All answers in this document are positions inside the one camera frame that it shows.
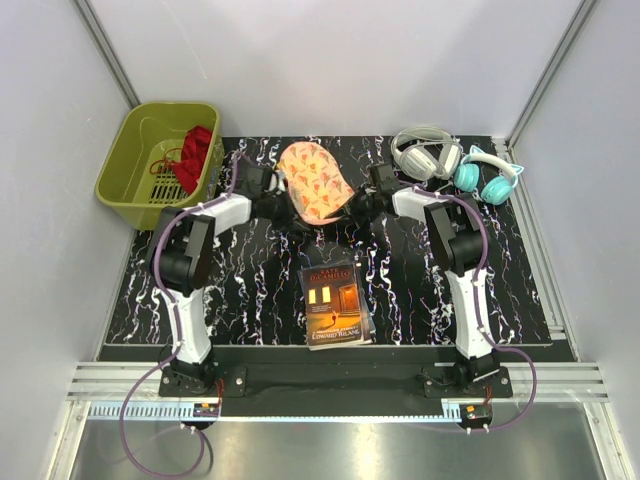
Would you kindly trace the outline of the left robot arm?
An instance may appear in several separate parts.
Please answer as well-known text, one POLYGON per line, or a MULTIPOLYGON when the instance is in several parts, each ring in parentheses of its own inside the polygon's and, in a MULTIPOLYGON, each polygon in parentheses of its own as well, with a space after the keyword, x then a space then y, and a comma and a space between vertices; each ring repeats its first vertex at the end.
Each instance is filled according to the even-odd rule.
POLYGON ((204 287, 213 262, 215 238, 254 218, 284 226, 300 219, 278 168, 249 166, 232 171, 229 189, 197 205, 162 210, 147 254, 168 312, 171 354, 159 364, 163 380, 180 380, 196 396, 221 387, 204 314, 204 287))

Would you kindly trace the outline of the pink patterned mesh laundry bag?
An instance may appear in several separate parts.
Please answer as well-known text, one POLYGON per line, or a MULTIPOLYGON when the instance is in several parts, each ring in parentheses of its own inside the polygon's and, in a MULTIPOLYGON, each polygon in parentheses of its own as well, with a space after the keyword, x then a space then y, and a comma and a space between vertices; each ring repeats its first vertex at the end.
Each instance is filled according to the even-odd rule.
POLYGON ((295 142, 281 154, 277 169, 284 174, 292 203, 301 219, 323 226, 351 199, 354 190, 343 177, 334 156, 315 142, 295 142))

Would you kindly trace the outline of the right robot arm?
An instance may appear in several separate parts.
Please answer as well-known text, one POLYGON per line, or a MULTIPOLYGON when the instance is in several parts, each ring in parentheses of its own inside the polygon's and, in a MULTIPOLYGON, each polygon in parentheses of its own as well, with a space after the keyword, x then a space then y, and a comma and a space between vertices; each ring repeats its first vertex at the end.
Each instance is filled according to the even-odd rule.
POLYGON ((476 396, 500 369, 486 301, 489 237, 477 204, 469 194, 429 192, 403 182, 389 164, 372 167, 370 178, 332 215, 363 224, 387 213, 426 225, 433 258, 449 283, 459 353, 442 386, 476 396))

